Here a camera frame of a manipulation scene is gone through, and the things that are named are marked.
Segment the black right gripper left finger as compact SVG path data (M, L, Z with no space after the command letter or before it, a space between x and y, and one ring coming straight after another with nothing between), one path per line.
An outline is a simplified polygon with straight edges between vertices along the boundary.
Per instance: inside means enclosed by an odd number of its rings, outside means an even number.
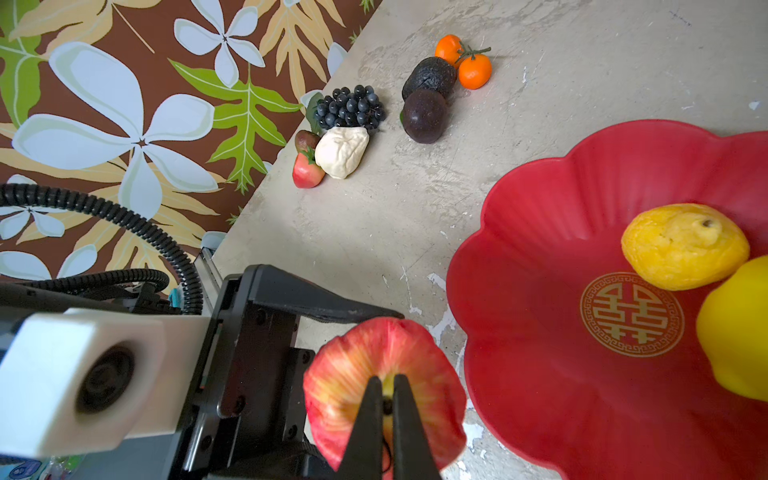
M383 393L377 376L369 379L335 478L381 480Z

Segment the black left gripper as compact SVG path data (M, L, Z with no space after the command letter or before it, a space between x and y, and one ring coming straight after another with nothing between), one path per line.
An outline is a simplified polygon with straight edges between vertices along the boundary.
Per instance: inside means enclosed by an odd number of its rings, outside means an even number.
M304 435L301 383L314 355L294 345L301 317L335 324L405 318L272 265L227 277L182 410L168 478L331 478Z

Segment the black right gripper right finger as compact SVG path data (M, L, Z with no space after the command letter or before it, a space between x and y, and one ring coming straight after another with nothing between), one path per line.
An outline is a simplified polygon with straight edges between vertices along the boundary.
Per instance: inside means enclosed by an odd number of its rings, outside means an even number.
M403 374L395 376L392 400L393 479L440 480L410 383Z

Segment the red apple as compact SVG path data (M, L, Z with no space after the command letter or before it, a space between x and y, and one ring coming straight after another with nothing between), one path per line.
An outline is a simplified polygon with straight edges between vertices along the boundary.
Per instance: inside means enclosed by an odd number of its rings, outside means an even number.
M369 379L378 377L387 396L398 374L408 378L437 467L462 454L467 395L458 374L425 327L379 317L330 340L304 375L313 439L333 470L341 464Z

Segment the dark purple passion fruit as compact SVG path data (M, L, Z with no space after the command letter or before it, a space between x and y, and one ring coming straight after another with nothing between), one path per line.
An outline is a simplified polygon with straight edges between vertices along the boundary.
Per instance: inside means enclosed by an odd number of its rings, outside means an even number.
M417 89L405 100L402 125L417 143L435 143L446 128L447 118L447 101L436 91Z

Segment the small yellow orange fruit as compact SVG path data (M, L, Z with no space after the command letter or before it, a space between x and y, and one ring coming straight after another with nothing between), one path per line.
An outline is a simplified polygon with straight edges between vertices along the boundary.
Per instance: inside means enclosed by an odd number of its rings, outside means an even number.
M736 223L712 207L693 203L637 215L622 234L621 249L643 280L668 291L721 281L750 255L749 242Z

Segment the yellow lemon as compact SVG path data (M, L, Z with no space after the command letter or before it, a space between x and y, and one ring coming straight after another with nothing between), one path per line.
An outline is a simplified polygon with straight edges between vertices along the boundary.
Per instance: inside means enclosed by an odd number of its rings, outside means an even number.
M742 265L706 297L698 341L716 381L753 400L767 400L767 258Z

